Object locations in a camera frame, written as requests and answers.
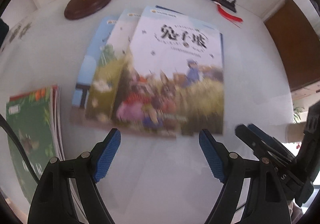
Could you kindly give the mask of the green beetle insect book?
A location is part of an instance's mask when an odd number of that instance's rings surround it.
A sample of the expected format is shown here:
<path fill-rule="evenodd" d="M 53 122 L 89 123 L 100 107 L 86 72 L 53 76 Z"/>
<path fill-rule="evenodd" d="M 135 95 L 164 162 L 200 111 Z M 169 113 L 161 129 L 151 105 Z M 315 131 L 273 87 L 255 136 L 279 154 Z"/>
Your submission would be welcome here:
<path fill-rule="evenodd" d="M 6 120 L 37 177 L 41 177 L 52 157 L 65 158 L 60 126 L 60 88 L 57 85 L 11 96 L 6 109 Z"/>

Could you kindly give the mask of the light blue cover book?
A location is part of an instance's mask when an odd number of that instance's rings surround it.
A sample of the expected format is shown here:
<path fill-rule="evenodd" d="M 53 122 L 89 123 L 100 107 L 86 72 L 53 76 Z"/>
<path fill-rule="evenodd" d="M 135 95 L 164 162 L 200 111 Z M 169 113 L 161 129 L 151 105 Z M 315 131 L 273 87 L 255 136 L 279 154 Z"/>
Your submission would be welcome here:
<path fill-rule="evenodd" d="M 118 18 L 117 15 L 104 17 L 91 38 L 76 80 L 70 112 L 71 123 L 81 125 L 85 120 L 85 110 L 94 73 Z"/>

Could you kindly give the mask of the brown wooden cabinet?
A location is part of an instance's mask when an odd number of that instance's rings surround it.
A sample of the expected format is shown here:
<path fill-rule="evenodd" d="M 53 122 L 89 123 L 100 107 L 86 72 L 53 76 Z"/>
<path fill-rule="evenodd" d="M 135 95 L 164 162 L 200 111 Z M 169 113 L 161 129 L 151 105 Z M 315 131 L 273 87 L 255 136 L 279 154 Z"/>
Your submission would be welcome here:
<path fill-rule="evenodd" d="M 293 0 L 265 21 L 278 49 L 291 91 L 319 81 L 319 38 Z"/>

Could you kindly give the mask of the yellow green cover book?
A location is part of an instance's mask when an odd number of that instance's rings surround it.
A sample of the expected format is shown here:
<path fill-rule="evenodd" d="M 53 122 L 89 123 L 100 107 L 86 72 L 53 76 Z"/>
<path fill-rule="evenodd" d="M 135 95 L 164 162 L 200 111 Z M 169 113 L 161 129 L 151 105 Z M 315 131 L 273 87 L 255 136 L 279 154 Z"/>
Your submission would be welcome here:
<path fill-rule="evenodd" d="M 121 74 L 127 64 L 126 52 L 141 13 L 141 8 L 125 9 L 102 48 L 89 91 L 86 119 L 102 123 L 111 119 Z"/>

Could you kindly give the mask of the white rabbit slope book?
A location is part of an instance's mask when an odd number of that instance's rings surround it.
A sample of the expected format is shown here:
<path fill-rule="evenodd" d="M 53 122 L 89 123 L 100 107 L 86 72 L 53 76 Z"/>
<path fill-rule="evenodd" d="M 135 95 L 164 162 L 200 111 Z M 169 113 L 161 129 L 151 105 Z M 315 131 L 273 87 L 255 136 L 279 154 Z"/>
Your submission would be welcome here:
<path fill-rule="evenodd" d="M 223 40 L 212 24 L 159 7 L 143 9 L 127 48 L 117 123 L 136 131 L 222 134 Z"/>

